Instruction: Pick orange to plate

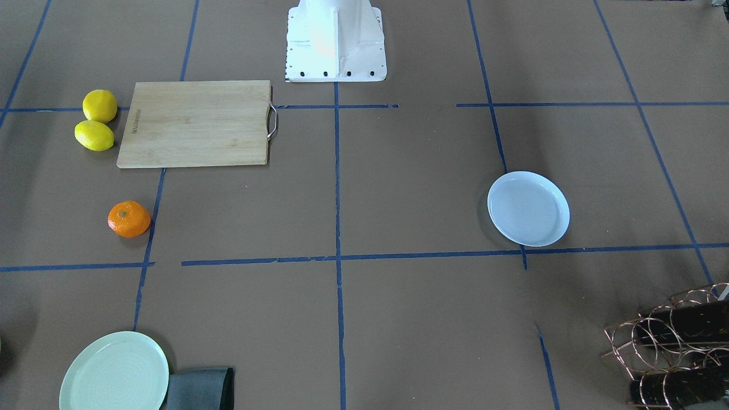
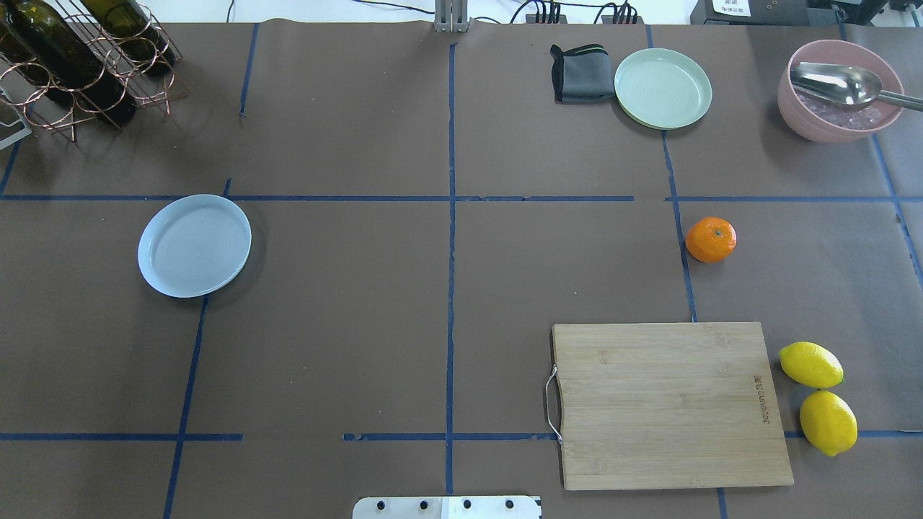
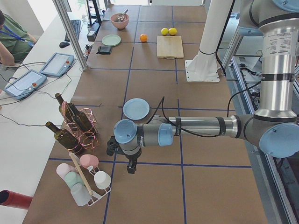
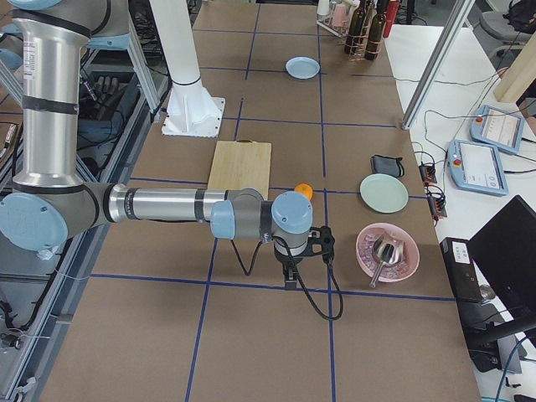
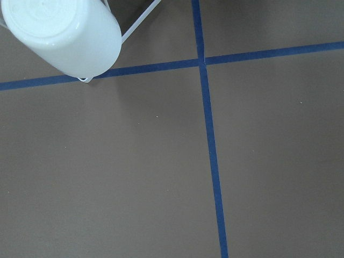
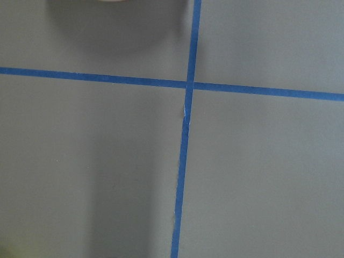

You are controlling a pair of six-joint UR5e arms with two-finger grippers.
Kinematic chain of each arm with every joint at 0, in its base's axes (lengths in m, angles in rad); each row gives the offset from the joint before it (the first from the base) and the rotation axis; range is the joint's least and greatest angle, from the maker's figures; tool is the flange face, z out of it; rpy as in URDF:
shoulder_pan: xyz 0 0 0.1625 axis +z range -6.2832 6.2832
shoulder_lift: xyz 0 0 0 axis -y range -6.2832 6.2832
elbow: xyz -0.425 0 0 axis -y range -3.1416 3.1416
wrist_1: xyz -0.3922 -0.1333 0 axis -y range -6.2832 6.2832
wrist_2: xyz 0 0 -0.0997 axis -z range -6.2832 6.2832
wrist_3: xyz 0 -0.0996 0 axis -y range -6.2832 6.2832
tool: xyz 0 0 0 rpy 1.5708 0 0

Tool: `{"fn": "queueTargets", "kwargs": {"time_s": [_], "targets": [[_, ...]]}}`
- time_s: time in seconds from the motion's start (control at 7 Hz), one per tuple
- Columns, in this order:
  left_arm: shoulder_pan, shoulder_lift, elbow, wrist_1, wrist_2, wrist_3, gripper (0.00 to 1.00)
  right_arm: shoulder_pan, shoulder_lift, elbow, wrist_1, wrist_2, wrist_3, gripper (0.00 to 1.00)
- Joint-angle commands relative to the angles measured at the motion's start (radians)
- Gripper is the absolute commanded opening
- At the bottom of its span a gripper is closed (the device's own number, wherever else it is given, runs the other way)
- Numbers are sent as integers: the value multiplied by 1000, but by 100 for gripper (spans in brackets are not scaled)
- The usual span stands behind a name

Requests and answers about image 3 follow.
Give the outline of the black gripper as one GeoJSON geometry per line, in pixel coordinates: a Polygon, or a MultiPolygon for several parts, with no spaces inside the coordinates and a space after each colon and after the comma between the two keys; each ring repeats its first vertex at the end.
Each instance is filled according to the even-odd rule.
{"type": "Polygon", "coordinates": [[[139,157],[140,157],[140,153],[137,153],[134,155],[126,155],[126,158],[128,159],[127,172],[129,174],[135,173],[136,166],[137,166],[137,160],[139,157]]]}

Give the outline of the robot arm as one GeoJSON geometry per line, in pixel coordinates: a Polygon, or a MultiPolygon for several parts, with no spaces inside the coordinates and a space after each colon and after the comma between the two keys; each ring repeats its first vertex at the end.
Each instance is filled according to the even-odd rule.
{"type": "Polygon", "coordinates": [[[213,138],[243,139],[277,158],[299,150],[297,115],[292,111],[296,45],[299,36],[299,3],[296,0],[244,0],[240,27],[263,34],[260,106],[253,115],[226,117],[166,117],[153,115],[146,124],[123,119],[114,126],[107,154],[123,154],[127,171],[136,171],[146,146],[169,146],[174,136],[192,134],[213,138]]]}

